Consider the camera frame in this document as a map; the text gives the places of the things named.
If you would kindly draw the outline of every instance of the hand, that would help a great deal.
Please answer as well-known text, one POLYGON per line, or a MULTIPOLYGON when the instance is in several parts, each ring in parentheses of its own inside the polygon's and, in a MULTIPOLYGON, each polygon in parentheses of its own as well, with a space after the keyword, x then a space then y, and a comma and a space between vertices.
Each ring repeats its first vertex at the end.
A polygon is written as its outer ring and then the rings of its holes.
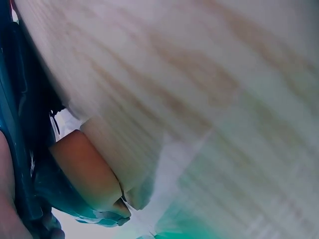
MULTIPOLYGON (((14 174, 10 149, 5 136, 0 132, 0 238, 39 239, 35 231, 29 231, 16 213, 14 206, 14 174)), ((59 221, 47 209, 41 223, 48 229, 50 238, 64 239, 59 221)))

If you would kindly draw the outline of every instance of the wood grain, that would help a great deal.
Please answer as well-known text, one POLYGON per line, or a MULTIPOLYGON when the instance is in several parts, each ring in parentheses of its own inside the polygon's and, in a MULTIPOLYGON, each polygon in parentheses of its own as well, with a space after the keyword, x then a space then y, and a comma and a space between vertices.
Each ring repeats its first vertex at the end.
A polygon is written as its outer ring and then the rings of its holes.
POLYGON ((15 1, 143 227, 319 238, 316 1, 15 1))

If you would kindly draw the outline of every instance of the person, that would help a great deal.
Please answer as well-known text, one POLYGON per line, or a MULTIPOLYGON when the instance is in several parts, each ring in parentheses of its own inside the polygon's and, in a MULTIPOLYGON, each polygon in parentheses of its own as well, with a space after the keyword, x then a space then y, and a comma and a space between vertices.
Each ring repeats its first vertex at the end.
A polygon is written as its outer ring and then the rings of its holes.
MULTIPOLYGON (((50 231, 51 239, 64 239, 61 225, 51 212, 42 218, 50 231)), ((14 174, 7 140, 0 132, 0 238, 40 239, 36 232, 29 231, 19 218, 14 205, 14 174)))

